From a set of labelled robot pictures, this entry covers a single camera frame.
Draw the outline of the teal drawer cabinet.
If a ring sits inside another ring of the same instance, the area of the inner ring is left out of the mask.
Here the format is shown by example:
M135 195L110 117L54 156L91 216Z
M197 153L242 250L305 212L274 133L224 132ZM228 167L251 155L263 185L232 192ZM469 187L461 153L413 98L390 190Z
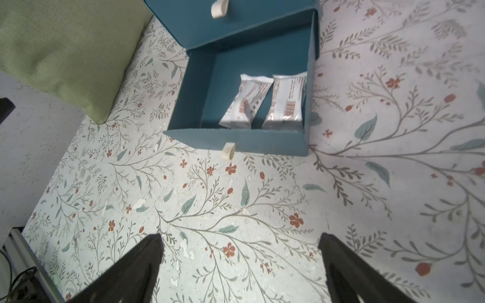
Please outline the teal drawer cabinet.
M319 17L319 1L229 1L225 16L214 18L214 1L145 1L177 43L186 49L226 38L271 21L309 12Z

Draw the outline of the teal bottom drawer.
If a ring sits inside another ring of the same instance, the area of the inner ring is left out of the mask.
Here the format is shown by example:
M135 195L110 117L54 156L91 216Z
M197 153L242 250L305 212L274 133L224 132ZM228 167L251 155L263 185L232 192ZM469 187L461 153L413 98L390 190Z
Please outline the teal bottom drawer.
M320 11L312 1L235 1L225 18L163 24L188 64L165 134L193 148L305 157Z

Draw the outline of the white cookie packet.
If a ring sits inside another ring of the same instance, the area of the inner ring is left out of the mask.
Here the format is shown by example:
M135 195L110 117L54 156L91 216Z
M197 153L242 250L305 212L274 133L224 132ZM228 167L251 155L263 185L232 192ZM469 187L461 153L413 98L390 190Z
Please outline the white cookie packet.
M272 103L262 129L303 130L303 99L307 72L296 75L274 75Z
M242 74L238 94L219 125L229 129L251 129L252 122L273 83L273 78Z

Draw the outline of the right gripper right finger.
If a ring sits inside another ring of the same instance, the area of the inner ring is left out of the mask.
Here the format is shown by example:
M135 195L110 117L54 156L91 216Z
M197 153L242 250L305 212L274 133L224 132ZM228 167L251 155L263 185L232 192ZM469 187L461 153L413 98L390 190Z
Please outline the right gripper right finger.
M332 302L413 302L333 234L323 233L318 248Z

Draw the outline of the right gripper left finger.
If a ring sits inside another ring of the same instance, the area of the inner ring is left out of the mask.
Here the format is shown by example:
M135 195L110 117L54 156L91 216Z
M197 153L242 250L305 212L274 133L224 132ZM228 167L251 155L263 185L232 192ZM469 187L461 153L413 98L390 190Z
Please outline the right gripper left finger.
M146 236L71 301L150 302L163 254L161 236Z

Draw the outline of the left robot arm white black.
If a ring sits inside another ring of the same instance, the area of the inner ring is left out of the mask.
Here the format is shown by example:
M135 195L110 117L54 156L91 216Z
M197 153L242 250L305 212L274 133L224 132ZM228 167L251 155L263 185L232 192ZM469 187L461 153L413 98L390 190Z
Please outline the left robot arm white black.
M15 109L14 103L8 98L0 98L0 124L13 112Z

